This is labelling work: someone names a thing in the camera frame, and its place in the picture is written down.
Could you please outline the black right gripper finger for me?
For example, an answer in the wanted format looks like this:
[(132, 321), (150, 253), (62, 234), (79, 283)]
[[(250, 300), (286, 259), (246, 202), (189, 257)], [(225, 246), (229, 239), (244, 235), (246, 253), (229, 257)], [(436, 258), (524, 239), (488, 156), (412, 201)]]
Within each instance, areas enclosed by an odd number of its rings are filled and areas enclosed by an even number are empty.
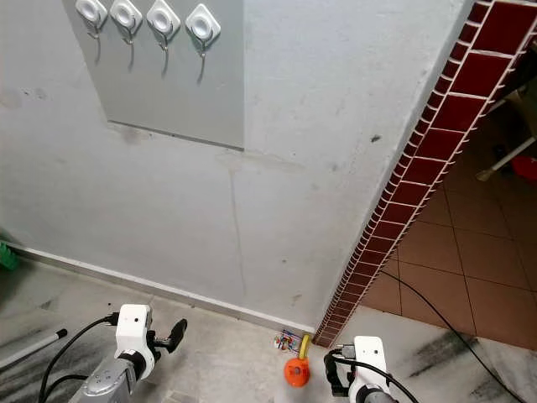
[(332, 389), (332, 395), (335, 396), (335, 398), (347, 398), (349, 395), (349, 387), (345, 386), (339, 380), (337, 370), (336, 353), (327, 353), (325, 356), (325, 371), (326, 379), (329, 381)]

